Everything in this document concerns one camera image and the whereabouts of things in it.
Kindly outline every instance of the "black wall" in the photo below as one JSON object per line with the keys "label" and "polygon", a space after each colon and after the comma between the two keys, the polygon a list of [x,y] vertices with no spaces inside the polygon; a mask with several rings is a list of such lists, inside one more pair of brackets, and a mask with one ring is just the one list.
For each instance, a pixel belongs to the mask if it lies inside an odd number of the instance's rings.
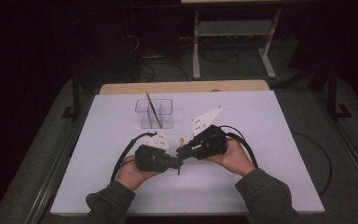
{"label": "black wall", "polygon": [[0,201],[71,75],[51,18],[47,1],[0,1]]}
{"label": "black wall", "polygon": [[332,64],[358,96],[358,1],[313,8],[291,65],[307,69],[319,62]]}

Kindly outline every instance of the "white table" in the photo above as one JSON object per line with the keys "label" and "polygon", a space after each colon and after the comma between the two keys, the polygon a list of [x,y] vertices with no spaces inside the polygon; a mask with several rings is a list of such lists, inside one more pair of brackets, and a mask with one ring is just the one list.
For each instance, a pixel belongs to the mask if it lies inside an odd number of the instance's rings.
{"label": "white table", "polygon": [[[154,93],[150,89],[149,93],[155,99],[173,100],[173,129],[163,130],[169,136],[169,154],[175,155],[180,137],[186,142],[192,138],[191,118],[222,105],[224,108],[213,124],[231,125],[242,132],[259,167],[289,186],[293,207],[298,212],[324,211],[273,91]],[[106,187],[130,140],[140,133],[155,131],[141,129],[136,118],[136,101],[144,98],[143,93],[95,97],[52,213],[88,213],[86,196]],[[129,155],[146,138],[138,140]],[[240,178],[215,163],[189,159],[179,176],[170,169],[137,189],[129,215],[242,214],[247,209],[234,187]]]}

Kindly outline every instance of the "transparent container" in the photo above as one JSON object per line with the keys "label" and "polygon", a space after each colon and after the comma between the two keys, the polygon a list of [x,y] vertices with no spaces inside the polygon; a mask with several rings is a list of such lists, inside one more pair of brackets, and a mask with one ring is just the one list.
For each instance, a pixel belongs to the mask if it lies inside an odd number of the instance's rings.
{"label": "transparent container", "polygon": [[172,99],[151,99],[155,108],[147,99],[136,102],[135,112],[142,129],[172,129]]}

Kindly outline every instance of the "gray sleeve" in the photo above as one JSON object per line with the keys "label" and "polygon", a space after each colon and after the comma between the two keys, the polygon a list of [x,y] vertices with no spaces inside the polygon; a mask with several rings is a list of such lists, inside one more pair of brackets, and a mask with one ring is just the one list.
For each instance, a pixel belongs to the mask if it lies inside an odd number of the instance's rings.
{"label": "gray sleeve", "polygon": [[246,202],[253,223],[306,223],[292,207],[290,189],[282,181],[255,169],[235,186]]}
{"label": "gray sleeve", "polygon": [[91,211],[82,223],[125,223],[127,210],[134,198],[133,191],[114,181],[105,189],[87,196],[86,202]]}

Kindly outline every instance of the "person's right hand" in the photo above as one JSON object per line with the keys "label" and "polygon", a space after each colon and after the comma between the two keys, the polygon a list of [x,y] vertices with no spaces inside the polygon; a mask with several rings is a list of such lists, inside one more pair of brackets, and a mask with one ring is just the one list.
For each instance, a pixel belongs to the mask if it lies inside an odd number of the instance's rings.
{"label": "person's right hand", "polygon": [[227,144],[227,152],[225,154],[214,155],[205,160],[214,161],[231,173],[237,175],[245,176],[251,173],[255,169],[255,166],[249,160],[241,143],[235,139],[229,138]]}

